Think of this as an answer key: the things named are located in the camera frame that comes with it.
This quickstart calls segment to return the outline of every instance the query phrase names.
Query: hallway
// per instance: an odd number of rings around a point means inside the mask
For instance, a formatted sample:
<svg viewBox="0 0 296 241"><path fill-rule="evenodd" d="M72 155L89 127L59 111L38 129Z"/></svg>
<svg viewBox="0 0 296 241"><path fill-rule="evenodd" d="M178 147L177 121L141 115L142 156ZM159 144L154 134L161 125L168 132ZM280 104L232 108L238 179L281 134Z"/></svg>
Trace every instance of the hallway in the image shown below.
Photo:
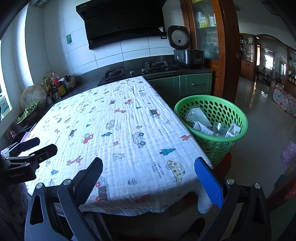
<svg viewBox="0 0 296 241"><path fill-rule="evenodd" d="M268 197L287 169L280 160L289 140L296 142L296 118L272 100L273 88L239 78L235 104L249 121L247 134L231 148L232 165L227 178L240 185L262 185Z"/></svg>

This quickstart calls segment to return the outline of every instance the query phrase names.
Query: gas stove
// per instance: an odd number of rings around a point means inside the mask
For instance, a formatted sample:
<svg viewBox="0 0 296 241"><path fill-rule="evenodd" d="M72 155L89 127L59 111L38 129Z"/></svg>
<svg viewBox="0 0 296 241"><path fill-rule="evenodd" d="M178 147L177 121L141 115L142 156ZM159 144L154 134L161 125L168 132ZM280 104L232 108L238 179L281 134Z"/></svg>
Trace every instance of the gas stove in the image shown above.
<svg viewBox="0 0 296 241"><path fill-rule="evenodd" d="M179 68L168 65L166 61L159 62L146 62L143 69L133 70L129 73L126 73L124 68L121 67L119 69L110 70L105 73L105 77L102 77L98 86L104 85L110 82L115 82L119 80L128 79L131 77L137 76L145 76L146 74L156 73L156 72L164 72L169 70L177 70Z"/></svg>

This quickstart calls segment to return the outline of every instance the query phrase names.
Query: screw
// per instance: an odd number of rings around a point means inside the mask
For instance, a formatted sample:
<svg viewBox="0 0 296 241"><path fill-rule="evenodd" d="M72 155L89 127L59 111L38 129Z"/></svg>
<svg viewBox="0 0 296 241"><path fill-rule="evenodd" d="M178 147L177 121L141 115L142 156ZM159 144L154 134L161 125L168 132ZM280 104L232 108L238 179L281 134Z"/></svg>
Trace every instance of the screw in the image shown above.
<svg viewBox="0 0 296 241"><path fill-rule="evenodd" d="M43 184L42 183L38 183L37 185L36 185L36 188L41 188L43 186Z"/></svg>
<svg viewBox="0 0 296 241"><path fill-rule="evenodd" d="M226 180L226 182L229 184L229 185L233 185L234 184L234 180L229 178Z"/></svg>
<svg viewBox="0 0 296 241"><path fill-rule="evenodd" d="M260 189L260 188L261 188L261 185L260 185L259 183L255 183L254 186L255 186L255 188L257 188L257 189Z"/></svg>
<svg viewBox="0 0 296 241"><path fill-rule="evenodd" d="M66 179L66 180L63 182L63 184L64 184L65 186L69 185L70 183L71 183L71 180L70 180L70 179Z"/></svg>

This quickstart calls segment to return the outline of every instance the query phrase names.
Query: window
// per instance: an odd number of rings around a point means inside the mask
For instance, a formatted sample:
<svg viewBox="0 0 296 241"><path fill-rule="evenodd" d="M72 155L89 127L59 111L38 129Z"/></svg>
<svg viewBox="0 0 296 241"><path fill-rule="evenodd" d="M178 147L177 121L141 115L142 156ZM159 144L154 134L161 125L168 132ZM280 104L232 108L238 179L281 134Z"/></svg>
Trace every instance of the window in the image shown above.
<svg viewBox="0 0 296 241"><path fill-rule="evenodd" d="M272 68L274 67L274 59L273 59L273 57L271 57L271 56L269 56L269 55L265 55L264 57L265 57L265 59L266 59L265 67L266 67L267 69L272 70Z"/></svg>
<svg viewBox="0 0 296 241"><path fill-rule="evenodd" d="M0 106L1 106L0 116L1 116L1 119L3 119L7 115L7 113L12 109L9 107L10 102L8 104L7 99L8 99L8 95L7 95L7 91L6 91L6 87L3 79L2 66L1 66L1 40L0 40Z"/></svg>
<svg viewBox="0 0 296 241"><path fill-rule="evenodd" d="M282 61L280 61L279 64L280 64L279 65L279 73L280 73L280 75L283 76L283 77L286 77L287 65Z"/></svg>
<svg viewBox="0 0 296 241"><path fill-rule="evenodd" d="M260 44L257 44L257 64L256 64L257 66L260 65L260 62L261 62L260 61L261 60L260 59L261 58L261 52L260 52L260 50L261 50L261 45Z"/></svg>

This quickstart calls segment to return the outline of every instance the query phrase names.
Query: drawer handle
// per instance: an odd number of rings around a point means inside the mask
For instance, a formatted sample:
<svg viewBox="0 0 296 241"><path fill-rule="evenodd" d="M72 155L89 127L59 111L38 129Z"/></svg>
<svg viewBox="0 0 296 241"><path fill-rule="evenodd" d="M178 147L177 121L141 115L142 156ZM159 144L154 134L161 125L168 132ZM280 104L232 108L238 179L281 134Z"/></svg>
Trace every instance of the drawer handle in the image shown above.
<svg viewBox="0 0 296 241"><path fill-rule="evenodd" d="M191 84L191 85L204 85L203 82L199 83L199 84Z"/></svg>

